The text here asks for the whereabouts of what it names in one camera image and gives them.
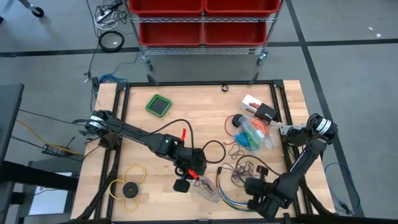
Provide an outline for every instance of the gray floor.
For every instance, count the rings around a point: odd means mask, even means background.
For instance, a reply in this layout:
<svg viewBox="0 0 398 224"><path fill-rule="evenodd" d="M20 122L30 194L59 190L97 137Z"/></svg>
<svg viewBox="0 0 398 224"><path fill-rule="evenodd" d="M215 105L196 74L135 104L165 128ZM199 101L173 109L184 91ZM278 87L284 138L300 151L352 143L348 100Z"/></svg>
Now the gray floor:
<svg viewBox="0 0 398 224"><path fill-rule="evenodd" d="M292 2L307 41L371 40L377 34L380 38L398 38L398 1ZM0 26L0 52L95 48L96 37L84 1L32 0L32 3L41 6L47 17L33 17L18 2L1 13L6 20ZM90 0L93 9L101 3ZM0 9L4 5L5 2L0 3ZM132 32L131 27L122 24L118 28ZM125 36L125 47L137 45L132 35ZM298 41L287 7L282 8L271 41ZM309 112L322 114L301 47L268 50L271 55L261 67L256 67L256 56L248 55L153 56L152 75L158 81L248 80L259 71L260 79L299 79ZM398 182L394 178L398 160L394 148L398 143L394 137L398 125L398 44L310 47L309 50L331 114L339 126L341 144L365 216L398 218ZM132 62L136 54L98 54L92 74L110 73L119 63ZM91 84L83 83L86 79L83 73L90 59L91 54L0 58L0 80L2 84L25 85L22 109L66 120L86 118L90 113ZM123 65L116 75L130 82L145 82L147 73L138 58L134 65ZM84 139L75 126L24 113L19 113L18 118L57 144L66 144L76 136L72 148L84 149ZM13 135L39 143L18 125ZM11 141L7 153L7 160L25 165L48 158L40 150L15 141ZM336 162L333 147L328 148L323 162L324 165ZM349 203L340 170L331 168L327 177L340 199ZM11 207L7 223L14 223L16 210L17 206Z"/></svg>

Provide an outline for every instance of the power strip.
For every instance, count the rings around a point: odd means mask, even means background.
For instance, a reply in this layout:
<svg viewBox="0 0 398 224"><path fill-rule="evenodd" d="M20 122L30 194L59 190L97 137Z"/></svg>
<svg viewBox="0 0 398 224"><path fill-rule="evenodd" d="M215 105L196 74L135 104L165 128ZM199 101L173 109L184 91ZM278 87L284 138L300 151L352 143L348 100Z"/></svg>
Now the power strip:
<svg viewBox="0 0 398 224"><path fill-rule="evenodd" d="M105 17L110 15L112 12L113 12L113 10L107 9L106 11L104 11L104 15L103 16L98 16L96 18L97 22L101 22L103 19L105 19Z"/></svg>

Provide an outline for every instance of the red storage bin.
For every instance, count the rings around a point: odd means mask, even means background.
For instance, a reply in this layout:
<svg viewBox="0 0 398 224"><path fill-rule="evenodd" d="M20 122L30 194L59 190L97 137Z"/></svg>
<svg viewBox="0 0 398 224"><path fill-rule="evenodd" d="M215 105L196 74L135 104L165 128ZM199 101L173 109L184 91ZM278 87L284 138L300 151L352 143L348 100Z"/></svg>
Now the red storage bin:
<svg viewBox="0 0 398 224"><path fill-rule="evenodd" d="M267 17L279 10L279 0L205 0L207 16Z"/></svg>
<svg viewBox="0 0 398 224"><path fill-rule="evenodd" d="M262 45L266 42L265 22L208 22L206 45Z"/></svg>
<svg viewBox="0 0 398 224"><path fill-rule="evenodd" d="M200 16L203 0L129 0L131 12L141 17Z"/></svg>
<svg viewBox="0 0 398 224"><path fill-rule="evenodd" d="M142 22L140 42L145 46L197 46L201 44L199 22Z"/></svg>

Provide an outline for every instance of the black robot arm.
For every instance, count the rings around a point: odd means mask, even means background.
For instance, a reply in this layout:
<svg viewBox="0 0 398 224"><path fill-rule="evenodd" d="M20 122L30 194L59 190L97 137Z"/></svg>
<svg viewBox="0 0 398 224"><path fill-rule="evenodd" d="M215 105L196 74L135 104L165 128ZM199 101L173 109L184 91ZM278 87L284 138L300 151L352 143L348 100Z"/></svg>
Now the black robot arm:
<svg viewBox="0 0 398 224"><path fill-rule="evenodd" d="M245 191L252 195L248 208L257 211L267 219L274 219L279 207L288 208L296 196L299 186L304 187L306 194L310 194L310 199L317 205L316 198L312 195L307 186L302 185L302 179L308 169L315 162L318 156L323 153L328 144L331 144L337 133L337 125L322 118L319 114L312 115L305 127L287 127L288 131L283 132L281 128L283 142L293 145L306 145L302 153L294 162L288 172L280 175L273 183L264 182L263 172L260 179L248 178L245 181ZM323 213L329 213L321 205L318 206Z"/></svg>
<svg viewBox="0 0 398 224"><path fill-rule="evenodd" d="M175 166L175 173L180 177L174 185L174 190L187 192L187 179L196 179L206 171L206 157L202 149L184 147L184 140L169 134L145 130L117 119L110 111L94 111L85 128L88 132L101 136L100 145L113 148L120 135L141 143L149 150Z"/></svg>

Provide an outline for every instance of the wooden table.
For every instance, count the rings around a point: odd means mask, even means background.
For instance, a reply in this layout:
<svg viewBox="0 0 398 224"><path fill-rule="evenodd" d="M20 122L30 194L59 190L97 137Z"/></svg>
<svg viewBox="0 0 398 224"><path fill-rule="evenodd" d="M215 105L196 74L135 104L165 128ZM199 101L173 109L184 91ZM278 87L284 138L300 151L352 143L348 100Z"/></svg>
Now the wooden table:
<svg viewBox="0 0 398 224"><path fill-rule="evenodd" d="M294 124L304 124L308 118L300 82L298 80L284 81L285 92L289 102L290 112ZM96 102L96 110L112 110L116 84L104 84L100 86ZM154 94L160 94L172 101L172 106L163 118L158 118L145 110L146 104ZM187 119L194 132L195 147L202 147L207 141L215 139L221 142L231 142L224 131L224 121L236 113L246 114L239 109L241 100L250 94L267 105L272 106L271 90L269 85L229 85L228 92L222 92L219 85L208 86L142 86L132 87L129 93L126 122L146 131L153 131L175 119ZM118 117L122 111L124 92L119 101ZM278 92L279 107L283 111L281 97ZM161 133L181 136L182 129L187 128L185 123L175 123L165 128ZM227 129L233 132L234 128L228 122ZM270 165L279 173L286 172L278 130L271 131L274 150L262 149L256 156ZM93 142L86 148L86 154L97 146ZM190 141L185 141L185 147L190 147ZM222 149L217 144L210 144L206 150L206 157L210 161L216 161L222 156ZM101 168L103 165L104 149L98 149L90 154L84 161L72 218L79 216L95 195L100 182ZM250 160L254 165L258 161ZM226 156L223 162L235 165L230 156ZM148 148L132 140L123 139L121 160L119 164L118 178L121 179L124 171L132 164L140 164L146 167L147 177L139 184L140 206L134 213L129 213L123 208L121 200L114 201L112 221L138 221L138 220L200 220L200 219L230 219L230 218L261 218L255 212L240 212L228 207L225 203L213 203L199 196L193 187L186 194L175 192L173 184L177 178L174 174L174 166L170 161L156 157ZM208 164L205 175L211 180L215 179L217 167L221 164ZM140 169L129 171L126 179L137 182L142 177ZM250 196L244 193L243 188L233 185L230 181L231 171L223 170L221 173L221 185L229 198L247 202ZM276 176L270 172L267 181L272 182ZM322 162L317 159L306 174L307 185L321 201L325 208L334 212L334 206L323 171ZM122 184L117 184L116 196L122 197ZM299 194L300 207L305 211L302 198ZM102 217L105 217L108 193L103 200ZM135 199L127 201L128 207L134 207ZM292 206L288 209L280 209L277 217L288 212L295 216Z"/></svg>

